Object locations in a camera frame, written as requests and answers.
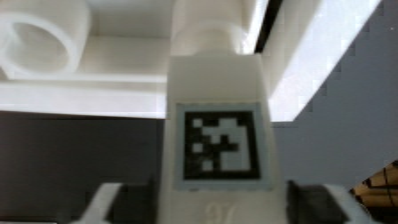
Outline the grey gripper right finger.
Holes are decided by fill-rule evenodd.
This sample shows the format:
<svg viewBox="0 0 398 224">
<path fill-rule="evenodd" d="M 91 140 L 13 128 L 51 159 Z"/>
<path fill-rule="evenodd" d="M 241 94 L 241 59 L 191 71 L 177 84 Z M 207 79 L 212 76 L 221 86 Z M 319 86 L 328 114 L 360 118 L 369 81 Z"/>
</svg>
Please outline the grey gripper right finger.
<svg viewBox="0 0 398 224">
<path fill-rule="evenodd" d="M 299 185 L 287 188 L 289 224 L 383 224 L 338 185 Z"/>
</svg>

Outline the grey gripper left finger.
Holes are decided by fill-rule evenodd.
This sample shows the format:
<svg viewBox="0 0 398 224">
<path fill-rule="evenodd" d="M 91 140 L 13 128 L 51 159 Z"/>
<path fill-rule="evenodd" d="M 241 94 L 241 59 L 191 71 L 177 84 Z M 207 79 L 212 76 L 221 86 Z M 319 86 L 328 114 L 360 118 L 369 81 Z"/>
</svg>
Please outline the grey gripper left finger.
<svg viewBox="0 0 398 224">
<path fill-rule="evenodd" d="M 104 183 L 81 218 L 70 224 L 155 224 L 155 183 Z"/>
</svg>

